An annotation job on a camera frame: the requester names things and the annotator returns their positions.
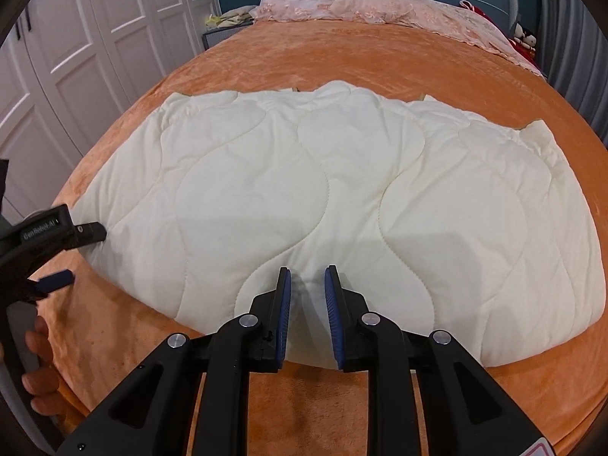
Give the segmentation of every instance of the white wardrobe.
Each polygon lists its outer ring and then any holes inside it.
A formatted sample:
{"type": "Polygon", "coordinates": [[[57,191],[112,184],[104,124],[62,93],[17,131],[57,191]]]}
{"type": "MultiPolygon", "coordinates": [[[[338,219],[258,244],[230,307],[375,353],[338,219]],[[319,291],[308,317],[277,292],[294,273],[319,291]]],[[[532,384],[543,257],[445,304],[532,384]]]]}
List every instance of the white wardrobe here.
{"type": "Polygon", "coordinates": [[[2,215],[51,206],[132,103],[202,51],[217,0],[31,0],[0,47],[2,215]]]}

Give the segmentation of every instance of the blue gripper pad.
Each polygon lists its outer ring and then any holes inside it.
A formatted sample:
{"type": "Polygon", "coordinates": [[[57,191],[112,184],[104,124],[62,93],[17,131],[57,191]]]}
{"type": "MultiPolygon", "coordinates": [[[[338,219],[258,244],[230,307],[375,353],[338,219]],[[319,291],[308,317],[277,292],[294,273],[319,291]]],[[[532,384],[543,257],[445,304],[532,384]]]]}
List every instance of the blue gripper pad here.
{"type": "Polygon", "coordinates": [[[327,315],[329,316],[329,330],[331,332],[331,343],[334,348],[334,358],[336,359],[338,368],[342,370],[345,362],[344,328],[329,268],[325,269],[325,302],[327,303],[327,315]]]}
{"type": "Polygon", "coordinates": [[[285,351],[287,350],[287,326],[290,323],[291,304],[291,271],[285,274],[285,282],[281,294],[281,309],[279,312],[279,323],[277,326],[277,365],[283,367],[285,351]]]}
{"type": "Polygon", "coordinates": [[[49,294],[74,284],[74,274],[69,269],[50,274],[35,283],[36,291],[49,294]]]}

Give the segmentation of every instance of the metal screw cap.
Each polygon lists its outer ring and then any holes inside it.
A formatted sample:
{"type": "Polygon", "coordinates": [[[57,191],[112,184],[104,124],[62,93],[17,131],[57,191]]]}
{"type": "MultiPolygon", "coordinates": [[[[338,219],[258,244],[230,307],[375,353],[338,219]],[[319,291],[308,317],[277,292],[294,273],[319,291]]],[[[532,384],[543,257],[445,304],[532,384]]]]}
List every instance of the metal screw cap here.
{"type": "Polygon", "coordinates": [[[170,347],[172,348],[180,348],[182,346],[185,345],[186,343],[186,337],[183,334],[174,334],[172,336],[169,336],[169,339],[166,340],[166,342],[169,344],[170,347]]]}
{"type": "Polygon", "coordinates": [[[252,328],[258,323],[258,318],[255,315],[248,313],[247,315],[242,316],[238,320],[238,323],[244,328],[252,328]]]}
{"type": "Polygon", "coordinates": [[[452,336],[450,336],[448,331],[435,331],[433,333],[433,340],[440,345],[447,345],[452,340],[452,336]]]}
{"type": "Polygon", "coordinates": [[[368,326],[377,326],[380,324],[380,316],[377,313],[367,312],[361,316],[363,324],[368,326]]]}

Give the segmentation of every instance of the white quilted comforter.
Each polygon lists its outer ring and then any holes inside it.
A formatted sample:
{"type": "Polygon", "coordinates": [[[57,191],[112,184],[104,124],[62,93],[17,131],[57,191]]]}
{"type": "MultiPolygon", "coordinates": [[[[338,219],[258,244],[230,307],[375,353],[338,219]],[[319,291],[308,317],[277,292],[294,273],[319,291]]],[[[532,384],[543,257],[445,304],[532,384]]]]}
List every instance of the white quilted comforter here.
{"type": "Polygon", "coordinates": [[[215,332],[293,276],[287,359],[334,367],[323,271],[402,329],[446,329],[483,365],[600,318],[594,223],[543,121],[524,130],[345,82],[314,92],[172,94],[72,210],[107,240],[92,267],[215,332]]]}

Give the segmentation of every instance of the bed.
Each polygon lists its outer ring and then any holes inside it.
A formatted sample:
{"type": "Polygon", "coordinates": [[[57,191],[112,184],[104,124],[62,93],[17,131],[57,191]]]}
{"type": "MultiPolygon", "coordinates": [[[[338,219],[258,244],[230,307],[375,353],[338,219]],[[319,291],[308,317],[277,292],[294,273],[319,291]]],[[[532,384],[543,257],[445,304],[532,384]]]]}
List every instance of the bed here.
{"type": "MultiPolygon", "coordinates": [[[[72,206],[111,154],[171,92],[313,90],[347,81],[403,101],[429,94],[490,121],[522,128],[542,118],[564,151],[594,217],[608,270],[608,153],[593,130],[541,77],[500,56],[425,30],[341,21],[258,22],[173,72],[119,118],[55,201],[72,206]]],[[[75,285],[40,303],[50,327],[70,431],[169,333],[197,336],[95,274],[77,251],[39,275],[69,268],[75,285]]],[[[492,376],[566,455],[608,396],[608,314],[571,341],[492,376]]],[[[249,452],[365,453],[367,375],[286,363],[254,374],[249,452]]]]}

